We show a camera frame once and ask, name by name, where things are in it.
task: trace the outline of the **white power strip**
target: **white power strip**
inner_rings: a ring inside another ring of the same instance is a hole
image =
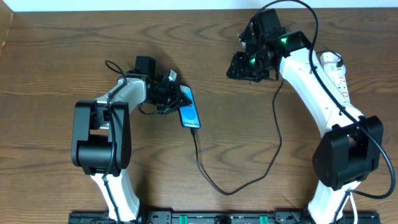
[[[329,76],[343,97],[350,102],[346,82],[346,67],[343,65],[338,68],[337,63],[339,61],[340,58],[331,52],[325,52],[321,55],[321,65],[325,73]]]

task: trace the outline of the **green light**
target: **green light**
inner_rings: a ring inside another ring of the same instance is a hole
[[[285,37],[285,38],[282,38],[280,41],[282,41],[282,43],[283,43],[283,44],[286,44],[287,37]]]

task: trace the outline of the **wooden table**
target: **wooden table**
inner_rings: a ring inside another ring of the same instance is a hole
[[[398,170],[398,9],[318,9],[316,49],[342,54],[351,101],[384,125],[383,146]],[[279,83],[226,79],[237,34],[255,10],[17,13],[0,60],[0,222],[66,223],[73,210],[106,210],[98,186],[70,159],[74,105],[115,85],[136,55],[151,55],[192,87],[202,128],[200,160],[225,190],[264,173],[279,139],[271,100]],[[287,30],[312,39],[307,10],[278,10]],[[142,203],[179,210],[264,211],[303,208],[318,179],[312,155],[320,135],[287,83],[276,100],[282,150],[268,177],[225,197],[200,175],[189,130],[177,113],[130,117],[128,167]],[[359,190],[383,194],[390,178],[382,160]],[[359,210],[395,223],[398,194],[355,196]]]

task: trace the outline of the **white backdrop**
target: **white backdrop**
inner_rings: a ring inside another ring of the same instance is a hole
[[[311,7],[398,7],[398,0],[303,0]],[[14,12],[258,9],[271,0],[4,0]],[[282,2],[274,8],[301,7]]]

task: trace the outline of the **blue rectangular device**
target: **blue rectangular device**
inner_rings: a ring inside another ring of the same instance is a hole
[[[190,106],[183,106],[179,109],[181,125],[184,128],[200,128],[197,107],[193,100],[191,88],[189,86],[181,85],[181,92],[192,101]]]

